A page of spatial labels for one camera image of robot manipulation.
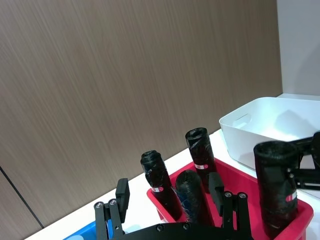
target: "red label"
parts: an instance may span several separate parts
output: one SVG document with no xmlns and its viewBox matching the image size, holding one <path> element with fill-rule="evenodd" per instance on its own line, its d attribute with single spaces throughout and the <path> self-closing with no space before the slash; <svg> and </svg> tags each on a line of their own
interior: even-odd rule
<svg viewBox="0 0 320 240">
<path fill-rule="evenodd" d="M 290 202 L 292 201 L 293 199 L 295 199 L 297 197 L 297 192 L 295 191 L 294 193 L 288 195 L 286 198 L 285 198 L 285 201 L 286 202 Z"/>
<path fill-rule="evenodd" d="M 162 186 L 160 186 L 160 187 L 152 187 L 151 189 L 155 193 L 160 193 L 160 192 L 162 192 L 164 190 L 164 188 Z"/>
<path fill-rule="evenodd" d="M 197 164 L 194 164 L 195 168 L 196 169 L 207 169 L 208 168 L 208 165 L 205 164 L 205 165 L 197 165 Z"/>
</svg>

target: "black plastic wrap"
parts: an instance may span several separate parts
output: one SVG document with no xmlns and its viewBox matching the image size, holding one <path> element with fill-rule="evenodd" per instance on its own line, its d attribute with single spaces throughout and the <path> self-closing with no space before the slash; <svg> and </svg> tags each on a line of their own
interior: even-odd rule
<svg viewBox="0 0 320 240">
<path fill-rule="evenodd" d="M 196 172 L 201 178 L 205 191 L 209 193 L 209 173 L 217 170 L 208 131 L 204 127 L 195 128 L 186 133 L 185 139 Z"/>
<path fill-rule="evenodd" d="M 268 141 L 253 149 L 265 233 L 276 237 L 297 214 L 297 187 L 289 171 L 299 167 L 294 144 Z"/>
<path fill-rule="evenodd" d="M 140 161 L 145 178 L 152 188 L 155 198 L 163 205 L 170 215 L 178 220 L 182 215 L 181 205 L 172 188 L 169 174 L 161 154 L 155 150 L 147 151 Z"/>
<path fill-rule="evenodd" d="M 175 188 L 188 222 L 214 226 L 199 175 L 185 170 L 178 175 Z"/>
</svg>

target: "red plastic bin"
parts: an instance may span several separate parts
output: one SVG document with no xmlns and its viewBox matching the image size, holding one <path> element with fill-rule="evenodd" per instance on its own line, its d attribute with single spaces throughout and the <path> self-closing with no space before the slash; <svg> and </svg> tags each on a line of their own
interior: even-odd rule
<svg viewBox="0 0 320 240">
<path fill-rule="evenodd" d="M 252 237 L 255 240 L 269 240 L 263 230 L 263 223 L 260 212 L 259 203 L 259 189 L 257 179 L 218 160 L 215 159 L 216 169 L 221 176 L 224 183 L 225 191 L 231 191 L 234 194 L 238 192 L 245 192 L 248 195 L 248 207 L 250 215 L 250 225 Z M 191 162 L 180 170 L 170 175 L 172 185 L 176 185 L 177 176 L 184 170 L 196 171 L 194 163 Z M 158 202 L 158 200 L 152 194 L 151 188 L 147 191 L 147 196 L 153 202 L 158 210 L 159 216 L 162 220 L 167 223 L 175 223 L 176 221 L 172 216 L 165 210 L 165 208 Z M 216 206 L 210 196 L 206 193 L 206 199 L 214 219 L 216 226 L 221 226 L 222 218 L 219 216 Z M 287 226 L 275 239 L 276 240 L 305 240 L 306 239 L 306 228 L 309 225 L 314 210 L 312 207 L 304 201 L 298 199 L 298 215 L 289 226 Z M 186 216 L 183 214 L 177 222 L 185 222 Z"/>
</svg>

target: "white countertop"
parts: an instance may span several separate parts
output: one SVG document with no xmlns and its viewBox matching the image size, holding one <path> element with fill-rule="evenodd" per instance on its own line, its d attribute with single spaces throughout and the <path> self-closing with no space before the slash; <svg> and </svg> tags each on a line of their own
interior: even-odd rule
<svg viewBox="0 0 320 240">
<path fill-rule="evenodd" d="M 296 94 L 283 94 L 282 98 L 298 98 Z M 312 100 L 320 100 L 320 96 L 311 96 Z M 210 135 L 210 141 L 213 149 L 214 156 L 251 175 L 256 177 L 256 172 L 247 166 L 233 160 L 227 151 L 227 147 L 224 141 L 223 133 L 220 130 Z M 174 173 L 178 169 L 182 168 L 186 164 L 192 162 L 188 149 L 181 151 L 165 161 L 166 168 L 169 174 Z M 139 229 L 143 229 L 162 221 L 159 218 L 157 210 L 152 202 L 147 197 L 147 190 L 150 188 L 147 183 L 144 174 L 133 178 L 129 181 L 130 188 L 130 201 L 129 207 L 126 213 L 125 223 L 122 225 L 126 232 L 133 232 Z M 87 205 L 79 208 L 71 214 L 63 217 L 55 223 L 47 226 L 46 228 L 38 231 L 34 235 L 26 238 L 27 240 L 62 240 L 76 231 L 80 230 L 84 226 L 95 220 L 94 204 L 102 201 L 107 203 L 110 199 L 115 198 L 116 190 L 112 190 L 107 194 L 97 198 L 96 200 L 88 203 Z M 303 191 L 298 190 L 298 198 L 310 204 L 314 211 L 314 217 L 308 226 L 307 240 L 320 239 L 320 199 L 315 198 Z"/>
</svg>

